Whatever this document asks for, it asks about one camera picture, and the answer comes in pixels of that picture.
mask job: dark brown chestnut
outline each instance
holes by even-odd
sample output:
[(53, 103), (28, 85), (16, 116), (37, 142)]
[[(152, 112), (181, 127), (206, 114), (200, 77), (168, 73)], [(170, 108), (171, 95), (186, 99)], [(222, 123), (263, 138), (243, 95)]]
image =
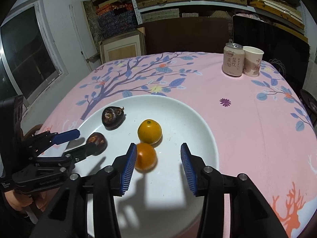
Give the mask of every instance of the dark brown chestnut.
[(114, 129), (124, 119), (124, 107), (107, 107), (102, 112), (101, 120), (107, 129)]
[(107, 145), (108, 145), (104, 135), (102, 135), (99, 132), (94, 132), (88, 137), (86, 143), (91, 143), (91, 142), (95, 143), (97, 146), (97, 151), (93, 155), (101, 154), (102, 152), (104, 152), (104, 150), (107, 148)]

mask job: human hand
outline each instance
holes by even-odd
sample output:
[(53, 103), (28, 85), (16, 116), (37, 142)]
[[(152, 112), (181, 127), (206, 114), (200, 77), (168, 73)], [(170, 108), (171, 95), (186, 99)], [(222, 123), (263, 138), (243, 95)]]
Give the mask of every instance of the human hand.
[[(29, 206), (33, 202), (33, 198), (29, 198), (27, 195), (17, 193), (15, 190), (11, 190), (4, 193), (5, 198), (9, 205), (16, 211), (23, 211), (23, 207)], [(47, 192), (41, 192), (34, 197), (37, 208), (44, 211), (48, 204)]]

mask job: table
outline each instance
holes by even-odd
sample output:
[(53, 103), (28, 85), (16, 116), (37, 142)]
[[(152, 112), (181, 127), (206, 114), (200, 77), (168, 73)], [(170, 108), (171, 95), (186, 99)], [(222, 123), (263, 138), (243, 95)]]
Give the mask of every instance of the table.
[[(257, 78), (222, 72), (223, 54), (138, 56), (101, 65), (59, 103), (41, 131), (78, 128), (98, 109), (123, 97), (153, 94), (180, 100), (208, 123), (220, 172), (246, 173), (270, 203), (289, 237), (317, 208), (317, 141), (304, 106), (276, 69), (261, 63)], [(44, 156), (60, 156), (55, 146)], [(226, 197), (224, 237), (229, 237)], [(195, 237), (197, 224), (182, 237)]]

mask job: cup rim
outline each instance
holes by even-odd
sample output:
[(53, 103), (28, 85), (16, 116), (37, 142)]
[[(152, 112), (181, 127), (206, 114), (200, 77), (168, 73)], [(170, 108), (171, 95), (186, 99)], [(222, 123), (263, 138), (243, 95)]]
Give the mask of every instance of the cup rim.
[[(253, 52), (253, 51), (250, 51), (250, 50), (246, 50), (245, 48), (252, 48), (252, 49), (256, 49), (258, 52)], [(244, 51), (247, 51), (247, 52), (250, 52), (250, 53), (252, 53), (252, 54), (257, 54), (257, 55), (263, 55), (264, 54), (264, 51), (263, 50), (261, 50), (261, 49), (259, 49), (259, 48), (256, 48), (256, 47), (249, 47), (249, 46), (244, 46), (243, 47), (243, 50)]]

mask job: window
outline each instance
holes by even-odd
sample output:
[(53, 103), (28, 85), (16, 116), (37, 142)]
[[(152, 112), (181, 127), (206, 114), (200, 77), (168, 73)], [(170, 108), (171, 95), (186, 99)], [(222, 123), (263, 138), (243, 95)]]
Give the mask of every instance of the window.
[(42, 0), (32, 0), (10, 12), (0, 27), (0, 100), (24, 95), (28, 107), (62, 74), (45, 27)]

